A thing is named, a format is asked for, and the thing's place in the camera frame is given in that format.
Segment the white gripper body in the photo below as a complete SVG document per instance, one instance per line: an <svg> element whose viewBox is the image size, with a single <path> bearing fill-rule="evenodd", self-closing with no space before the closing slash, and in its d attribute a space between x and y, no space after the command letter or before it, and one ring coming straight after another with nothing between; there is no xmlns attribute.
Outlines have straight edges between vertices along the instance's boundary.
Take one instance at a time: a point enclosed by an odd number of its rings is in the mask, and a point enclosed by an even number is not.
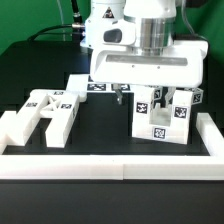
<svg viewBox="0 0 224 224"><path fill-rule="evenodd" d="M172 18L124 18L95 47L91 78L99 83L196 88L203 78L208 42L173 37Z"/></svg>

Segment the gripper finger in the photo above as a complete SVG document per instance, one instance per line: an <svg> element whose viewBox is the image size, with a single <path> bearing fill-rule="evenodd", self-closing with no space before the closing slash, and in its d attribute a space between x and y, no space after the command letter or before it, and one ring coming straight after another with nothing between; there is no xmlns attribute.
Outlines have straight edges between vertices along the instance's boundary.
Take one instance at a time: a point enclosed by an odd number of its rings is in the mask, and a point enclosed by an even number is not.
<svg viewBox="0 0 224 224"><path fill-rule="evenodd" d="M112 84L113 90L117 95L117 101L119 105L122 105L123 93L121 90L121 84Z"/></svg>
<svg viewBox="0 0 224 224"><path fill-rule="evenodd" d="M165 108L168 108L169 102L175 93L175 87L168 87L167 93L165 94Z"/></svg>

